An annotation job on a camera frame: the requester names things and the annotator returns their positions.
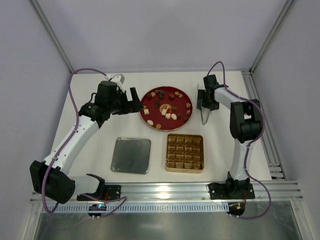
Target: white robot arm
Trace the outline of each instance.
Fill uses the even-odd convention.
[[[234,138],[233,161],[225,184],[211,183],[209,185],[210,197],[211,199],[242,199],[243,193],[247,193],[247,199],[255,198],[244,166],[245,162],[247,169],[250,166],[255,145],[252,140],[261,133],[263,118],[259,110],[250,102],[235,97],[237,95],[229,87],[220,85],[215,75],[208,75],[203,78],[203,81],[205,90],[198,90],[197,109],[206,108],[214,111],[219,109],[220,104],[228,108],[230,110],[230,133]],[[257,99],[251,99],[251,101],[260,107]]]
[[[64,204],[73,195],[88,194],[96,199],[104,199],[105,180],[93,174],[68,177],[70,168],[87,141],[101,128],[110,115],[137,113],[143,109],[134,87],[130,88],[132,101],[128,101],[123,89],[123,75],[116,75],[102,81],[94,102],[84,104],[79,113],[78,128],[74,125],[59,146],[44,161],[34,161],[30,166],[33,189],[41,193],[42,184],[48,166],[55,159],[45,183],[45,196]],[[66,143],[71,133],[72,138]],[[57,157],[57,151],[65,145]]]

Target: red plate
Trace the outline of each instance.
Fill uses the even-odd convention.
[[[156,94],[154,97],[151,97],[151,98],[147,97],[147,94],[151,94],[152,92],[155,92],[155,90],[164,90],[164,98],[160,99],[159,93]],[[183,97],[179,98],[178,96],[174,95],[175,92],[179,92],[180,94],[183,95]],[[170,94],[174,95],[174,99],[169,98]],[[160,105],[158,107],[155,107],[156,100],[160,101]],[[185,94],[180,89],[172,86],[160,86],[148,91],[143,96],[141,102],[149,110],[149,114],[145,114],[144,110],[140,111],[143,121],[147,123],[148,120],[151,120],[153,122],[153,126],[150,126],[147,123],[148,126],[160,131],[173,131],[181,128],[183,125],[185,125],[189,121],[193,111],[192,102],[188,97],[188,95]],[[172,118],[166,119],[165,116],[162,116],[160,112],[160,107],[164,104],[168,104],[171,107],[177,107],[177,109],[172,110],[171,113],[176,115],[178,113],[181,113],[181,117],[178,118],[177,120],[173,120]],[[157,124],[161,125],[161,129],[156,128]]]

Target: chocolate piece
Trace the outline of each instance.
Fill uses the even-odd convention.
[[[159,105],[160,105],[160,100],[155,100],[154,106],[157,108],[157,107],[159,107]]]

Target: gray wall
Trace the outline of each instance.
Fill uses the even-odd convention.
[[[320,229],[320,1],[297,1],[255,80],[286,174],[297,179]]]
[[[286,0],[39,0],[75,69],[251,67]]]
[[[27,0],[0,2],[0,238],[18,239],[32,184],[29,166],[50,150],[68,71]]]

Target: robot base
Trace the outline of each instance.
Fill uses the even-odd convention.
[[[249,184],[247,190],[239,191],[238,194],[230,195],[229,191],[227,190],[225,183],[217,183],[213,182],[208,185],[209,187],[209,194],[211,200],[230,200],[230,199],[243,199],[243,193],[245,193],[246,199],[255,199],[255,192],[252,184]]]

